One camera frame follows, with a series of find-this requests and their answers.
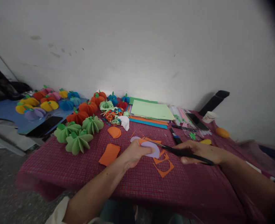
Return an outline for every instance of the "red checkered tablecloth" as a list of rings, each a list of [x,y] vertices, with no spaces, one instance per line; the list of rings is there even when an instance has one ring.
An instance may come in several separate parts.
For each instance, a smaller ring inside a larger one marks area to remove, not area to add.
[[[217,136],[214,123],[208,126],[213,135],[205,138],[211,139],[213,145],[225,148],[259,167],[255,161],[240,153],[234,141]],[[165,145],[175,145],[170,130],[130,122],[128,132],[122,128],[122,135],[113,139],[107,132],[110,127],[105,124],[89,142],[91,148],[76,156],[66,152],[66,144],[58,143],[56,137],[52,137],[22,165],[17,176],[17,186],[36,191],[49,201],[66,189],[79,190],[104,170],[105,166],[98,161],[107,144],[120,146],[121,154],[129,146],[134,131],[133,136],[144,135],[152,140],[162,140]],[[189,139],[181,129],[173,130],[182,141]],[[186,217],[195,220],[199,218],[207,223],[244,223],[248,213],[245,210],[249,209],[255,219],[259,218],[255,208],[240,202],[219,166],[184,166],[177,156],[171,153],[168,155],[175,168],[165,178],[159,175],[153,159],[143,156],[135,168],[126,172],[112,197],[131,199],[143,205],[168,206]],[[168,161],[160,163],[158,168],[161,171],[168,170]]]

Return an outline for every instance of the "paper cup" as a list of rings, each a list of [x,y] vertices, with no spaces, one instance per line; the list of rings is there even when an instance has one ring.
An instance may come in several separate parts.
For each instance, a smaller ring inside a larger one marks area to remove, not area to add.
[[[215,118],[218,118],[218,115],[216,113],[213,113],[211,111],[208,111],[206,115],[203,117],[202,121],[209,124],[211,123]]]

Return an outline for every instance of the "blue tabletop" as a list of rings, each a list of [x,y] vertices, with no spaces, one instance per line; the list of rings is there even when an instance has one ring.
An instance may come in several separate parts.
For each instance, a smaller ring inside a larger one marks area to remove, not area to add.
[[[11,100],[3,100],[0,101],[0,120],[9,120],[15,123],[15,125],[18,127],[18,134],[26,135],[36,127],[38,127],[40,124],[42,124],[46,117],[51,114],[51,116],[56,117],[62,117],[61,120],[64,121],[66,117],[73,113],[73,110],[64,111],[61,108],[58,108],[56,110],[53,110],[51,112],[47,112],[47,114],[41,119],[37,120],[28,120],[25,118],[24,114],[19,114],[16,112],[15,107],[17,106],[17,101],[11,101]]]

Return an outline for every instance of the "black smartphone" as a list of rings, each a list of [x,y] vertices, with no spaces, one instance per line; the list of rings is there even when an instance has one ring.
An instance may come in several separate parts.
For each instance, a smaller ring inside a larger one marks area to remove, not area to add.
[[[186,113],[186,115],[198,129],[209,131],[209,128],[207,128],[195,114]]]
[[[57,123],[59,123],[62,117],[50,117],[38,127],[29,132],[26,137],[30,138],[40,138],[45,135],[50,129],[52,129]]]

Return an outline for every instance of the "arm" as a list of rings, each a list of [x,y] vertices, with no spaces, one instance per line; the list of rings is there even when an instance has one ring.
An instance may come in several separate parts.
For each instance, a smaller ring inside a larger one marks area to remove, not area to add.
[[[224,149],[194,141],[187,141],[174,146],[174,148],[190,149],[194,154],[220,165],[232,186],[240,187],[266,219],[270,218],[275,212],[275,183],[257,172],[239,157]],[[183,164],[197,164],[200,161],[182,157],[181,162]]]
[[[97,217],[126,171],[135,167],[140,158],[152,153],[152,150],[141,147],[137,140],[133,141],[112,164],[74,195],[68,203],[63,222],[88,223]]]

